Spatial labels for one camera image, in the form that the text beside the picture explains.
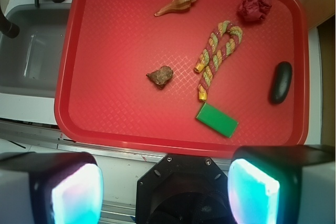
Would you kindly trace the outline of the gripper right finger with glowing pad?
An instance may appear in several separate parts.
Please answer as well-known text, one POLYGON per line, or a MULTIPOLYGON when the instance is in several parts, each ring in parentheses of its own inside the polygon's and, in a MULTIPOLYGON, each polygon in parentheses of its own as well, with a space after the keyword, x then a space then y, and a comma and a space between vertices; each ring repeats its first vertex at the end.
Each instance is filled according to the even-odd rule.
POLYGON ((227 187, 237 223, 335 223, 335 148, 240 147, 227 187))

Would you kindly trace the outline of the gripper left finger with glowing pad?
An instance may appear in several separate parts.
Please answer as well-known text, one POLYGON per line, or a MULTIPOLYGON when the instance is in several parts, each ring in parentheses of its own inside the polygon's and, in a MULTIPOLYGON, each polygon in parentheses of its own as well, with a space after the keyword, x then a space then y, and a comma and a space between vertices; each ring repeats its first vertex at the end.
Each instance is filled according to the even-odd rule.
POLYGON ((1 223, 98 223, 102 202, 89 153, 1 154, 1 223))

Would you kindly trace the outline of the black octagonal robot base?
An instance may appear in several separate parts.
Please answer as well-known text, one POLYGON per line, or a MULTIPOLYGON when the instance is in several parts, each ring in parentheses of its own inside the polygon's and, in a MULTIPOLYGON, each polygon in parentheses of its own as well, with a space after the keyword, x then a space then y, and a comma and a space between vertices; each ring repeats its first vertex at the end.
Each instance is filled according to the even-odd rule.
POLYGON ((227 182, 209 157, 167 154, 137 182, 135 223, 235 223, 227 182))

